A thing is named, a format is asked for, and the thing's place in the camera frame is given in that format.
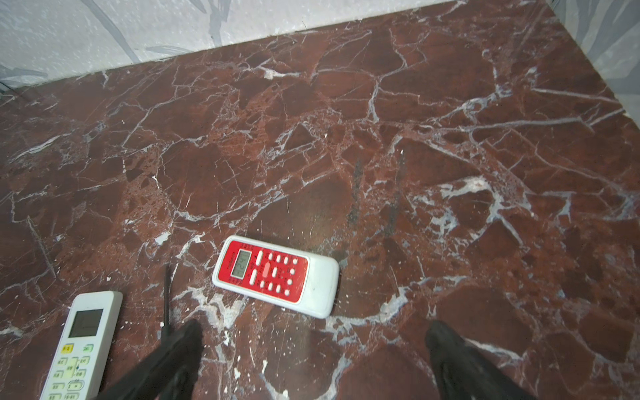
red marble floor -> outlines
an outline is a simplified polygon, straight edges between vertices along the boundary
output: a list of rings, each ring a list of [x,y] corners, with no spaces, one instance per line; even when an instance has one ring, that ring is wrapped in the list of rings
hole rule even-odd
[[[105,385],[172,317],[195,399],[436,399],[435,318],[540,399],[640,396],[640,131],[543,1],[445,3],[0,102],[0,397],[79,293],[125,294]],[[331,255],[332,316],[215,289],[230,234]]]

